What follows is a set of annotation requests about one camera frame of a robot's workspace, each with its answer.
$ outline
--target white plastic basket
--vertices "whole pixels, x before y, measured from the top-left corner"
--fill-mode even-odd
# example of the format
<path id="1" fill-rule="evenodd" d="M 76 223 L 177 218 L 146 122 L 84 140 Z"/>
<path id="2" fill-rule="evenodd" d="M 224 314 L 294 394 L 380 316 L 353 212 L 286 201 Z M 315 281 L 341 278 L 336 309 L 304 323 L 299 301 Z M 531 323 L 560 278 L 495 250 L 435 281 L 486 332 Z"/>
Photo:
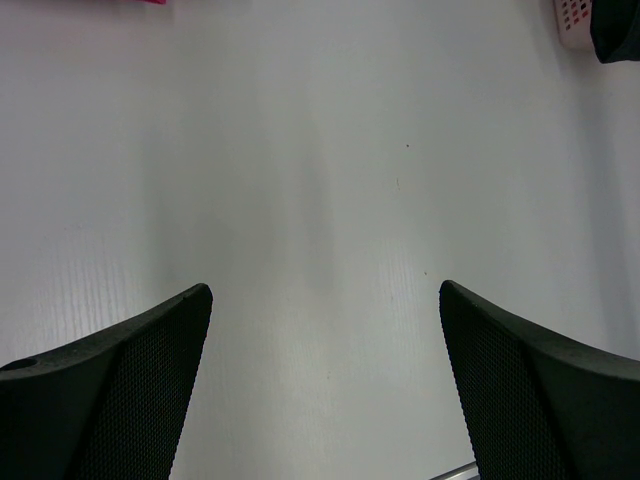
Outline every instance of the white plastic basket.
<path id="1" fill-rule="evenodd" d="M 591 0 L 554 0 L 560 42 L 572 50 L 593 50 Z"/>

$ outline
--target white surface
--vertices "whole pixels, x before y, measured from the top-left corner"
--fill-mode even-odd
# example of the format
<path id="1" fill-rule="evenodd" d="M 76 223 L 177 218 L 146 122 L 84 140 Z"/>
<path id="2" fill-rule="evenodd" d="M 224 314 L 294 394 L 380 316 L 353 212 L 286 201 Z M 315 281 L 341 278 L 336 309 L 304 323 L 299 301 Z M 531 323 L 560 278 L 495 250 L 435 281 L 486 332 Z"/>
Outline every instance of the white surface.
<path id="1" fill-rule="evenodd" d="M 54 3 L 0 5 L 0 364 L 209 283 L 174 479 L 469 462 L 445 278 L 640 356 L 640 73 L 550 0 Z"/>

